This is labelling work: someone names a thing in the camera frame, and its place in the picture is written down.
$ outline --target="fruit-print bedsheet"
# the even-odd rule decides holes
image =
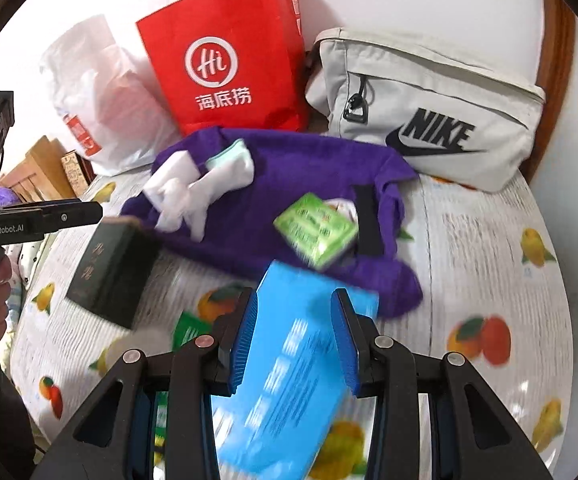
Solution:
[[[98,178],[84,199],[101,202],[106,215],[118,214],[148,174]],[[398,257],[418,274],[424,300],[379,329],[414,352],[467,355],[553,470],[569,407],[572,335],[557,255],[529,187],[520,174],[497,194],[421,176],[401,184],[401,192],[406,218],[397,234]],[[12,378],[49,441],[139,332],[171,334],[182,311],[211,320],[243,283],[162,251],[131,335],[64,298],[94,230],[58,234],[28,294],[12,349]],[[372,400],[342,402],[312,468],[314,480],[362,478],[373,410]],[[420,477],[426,479],[431,459],[423,396],[420,414]],[[228,465],[221,472],[231,480],[250,478]]]

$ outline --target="wooden headboard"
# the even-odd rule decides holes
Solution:
[[[544,0],[544,37],[536,85],[547,95],[533,151],[520,166],[531,182],[558,123],[568,89],[576,46],[576,16],[564,0]]]
[[[42,136],[22,162],[0,178],[0,186],[15,191],[23,202],[75,198],[60,162],[63,154],[59,142]]]

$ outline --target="hi logo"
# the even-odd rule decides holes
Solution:
[[[403,156],[481,153],[484,150],[465,150],[459,144],[469,139],[469,132],[475,129],[473,124],[418,108],[407,124],[396,128],[387,136],[386,143]],[[409,146],[402,141],[405,137],[422,140],[427,146]]]
[[[238,71],[238,55],[228,41],[206,36],[194,41],[184,55],[184,67],[198,85],[219,88]]]

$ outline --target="zipper pull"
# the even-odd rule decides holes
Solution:
[[[369,106],[367,101],[364,99],[364,89],[367,83],[367,76],[364,74],[360,75],[360,88],[357,93],[349,97],[349,100],[344,106],[344,112],[342,117],[344,117],[350,123],[366,124],[369,120]],[[357,108],[362,108],[362,114],[354,113],[353,110]]]

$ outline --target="purple object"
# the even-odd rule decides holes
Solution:
[[[307,192],[322,200],[354,200],[354,185],[373,184],[384,256],[346,258],[324,274],[379,293],[380,316],[400,316],[418,306],[422,300],[418,279],[408,266],[394,260],[396,234],[404,218],[396,183],[416,177],[398,152],[313,134],[207,128],[161,152],[151,171],[182,150],[189,151],[203,170],[208,158],[237,139],[244,139],[251,152],[256,168],[253,183],[228,192],[209,207],[200,243],[191,241],[185,225],[175,233],[156,232],[166,248],[250,280],[259,281],[273,260],[306,269],[275,229],[274,219]],[[155,226],[159,216],[143,194],[128,199],[121,214],[137,216],[149,228]]]
[[[20,199],[8,187],[0,187],[0,207],[5,205],[19,204]]]

